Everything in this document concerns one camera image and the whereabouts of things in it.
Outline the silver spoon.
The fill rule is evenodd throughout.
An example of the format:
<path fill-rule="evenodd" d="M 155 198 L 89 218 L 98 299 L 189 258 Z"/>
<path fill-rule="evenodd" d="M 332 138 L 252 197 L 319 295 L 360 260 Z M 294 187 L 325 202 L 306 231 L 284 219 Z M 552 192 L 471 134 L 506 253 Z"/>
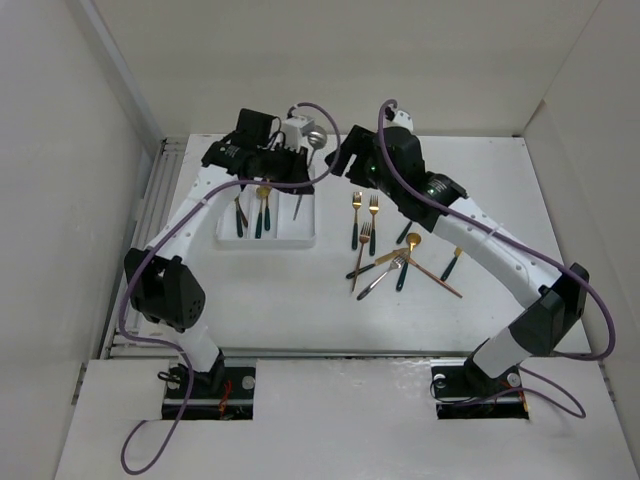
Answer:
<path fill-rule="evenodd" d="M 326 146 L 327 140 L 328 140 L 327 132 L 321 126 L 315 126 L 314 129 L 308 134 L 307 143 L 311 147 L 311 153 L 307 160 L 307 169 L 310 169 L 316 152 L 323 149 Z M 299 209 L 302 203 L 302 199 L 303 199 L 303 195 L 300 194 L 297 197 L 294 214 L 292 217 L 293 220 L 297 219 Z"/>

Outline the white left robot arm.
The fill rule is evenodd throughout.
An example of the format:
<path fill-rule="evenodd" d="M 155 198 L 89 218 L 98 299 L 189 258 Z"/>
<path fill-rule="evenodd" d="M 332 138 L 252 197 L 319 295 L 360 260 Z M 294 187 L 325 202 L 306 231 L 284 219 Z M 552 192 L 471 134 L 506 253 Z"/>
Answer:
<path fill-rule="evenodd" d="M 224 357 L 202 317 L 207 300 L 194 272 L 197 252 L 245 189 L 313 193 L 303 140 L 314 127 L 314 119 L 294 112 L 279 118 L 241 109 L 232 132 L 205 151 L 168 224 L 144 248 L 126 254 L 131 306 L 147 321 L 168 327 L 173 337 L 165 344 L 183 358 L 170 381 L 205 397 L 223 387 Z"/>

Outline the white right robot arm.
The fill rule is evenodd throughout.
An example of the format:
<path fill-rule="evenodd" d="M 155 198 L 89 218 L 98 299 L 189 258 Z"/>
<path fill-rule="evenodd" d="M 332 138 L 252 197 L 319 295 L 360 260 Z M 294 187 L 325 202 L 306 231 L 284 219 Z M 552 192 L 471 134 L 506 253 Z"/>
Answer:
<path fill-rule="evenodd" d="M 403 127 L 382 136 L 354 126 L 325 158 L 336 176 L 378 189 L 398 211 L 425 230 L 461 248 L 502 283 L 523 312 L 465 360 L 463 381 L 473 394 L 496 392 L 500 377 L 531 356 L 548 356 L 581 318 L 589 273 L 579 264 L 559 273 L 498 240 L 499 226 L 442 174 L 425 168 L 419 139 Z"/>

